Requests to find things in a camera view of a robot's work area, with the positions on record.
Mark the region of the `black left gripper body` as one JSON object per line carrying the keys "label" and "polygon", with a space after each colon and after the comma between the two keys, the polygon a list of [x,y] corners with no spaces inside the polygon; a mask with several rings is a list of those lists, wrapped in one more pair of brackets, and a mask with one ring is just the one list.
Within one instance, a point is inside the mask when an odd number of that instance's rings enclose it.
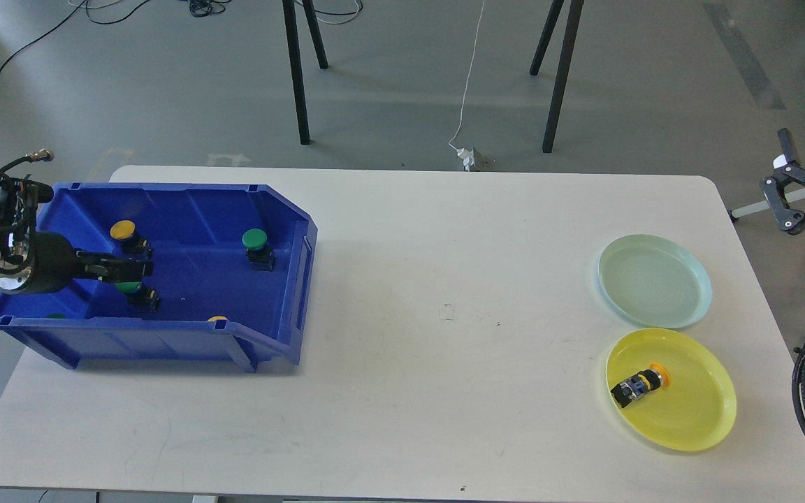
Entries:
{"label": "black left gripper body", "polygon": [[19,273],[0,275],[5,294],[55,293],[64,289],[80,271],[76,251],[60,233],[37,233],[31,244],[31,265]]}

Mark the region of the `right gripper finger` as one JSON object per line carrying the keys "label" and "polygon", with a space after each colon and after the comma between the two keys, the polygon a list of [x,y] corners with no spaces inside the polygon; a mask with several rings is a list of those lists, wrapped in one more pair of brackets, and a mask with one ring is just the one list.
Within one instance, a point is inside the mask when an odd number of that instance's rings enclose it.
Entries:
{"label": "right gripper finger", "polygon": [[779,229],[789,235],[798,235],[805,229],[805,213],[792,209],[785,189],[791,184],[805,188],[805,168],[799,162],[791,131],[782,128],[777,134],[782,156],[774,162],[773,175],[760,182],[760,188]]}

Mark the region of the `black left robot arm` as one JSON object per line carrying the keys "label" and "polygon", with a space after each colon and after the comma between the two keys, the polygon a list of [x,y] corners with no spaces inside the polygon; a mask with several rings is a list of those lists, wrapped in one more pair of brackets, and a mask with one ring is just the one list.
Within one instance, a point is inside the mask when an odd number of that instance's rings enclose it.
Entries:
{"label": "black left robot arm", "polygon": [[134,223],[121,220],[110,229],[120,256],[77,248],[60,233],[38,229],[38,208],[53,201],[54,188],[29,176],[10,176],[9,171],[21,163],[52,159],[51,150],[41,149],[0,168],[0,292],[56,293],[74,280],[87,279],[114,284],[130,305],[156,311],[159,294],[143,282],[153,273],[152,249]]}

